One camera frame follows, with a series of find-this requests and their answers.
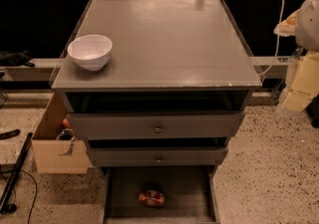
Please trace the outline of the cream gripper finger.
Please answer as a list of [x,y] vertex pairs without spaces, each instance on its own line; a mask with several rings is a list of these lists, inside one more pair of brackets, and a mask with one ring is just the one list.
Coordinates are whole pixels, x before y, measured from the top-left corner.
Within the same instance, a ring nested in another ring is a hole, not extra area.
[[279,97],[279,114],[303,112],[319,95],[319,53],[308,51],[293,58],[287,68],[285,88]]

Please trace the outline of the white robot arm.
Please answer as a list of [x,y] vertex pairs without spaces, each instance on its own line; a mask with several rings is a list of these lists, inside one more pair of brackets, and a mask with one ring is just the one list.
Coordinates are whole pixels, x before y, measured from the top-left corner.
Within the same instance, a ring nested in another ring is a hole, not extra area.
[[290,61],[277,106],[281,115],[294,115],[303,112],[319,95],[319,0],[305,0],[275,27],[274,33],[294,36],[297,46],[306,50],[305,56]]

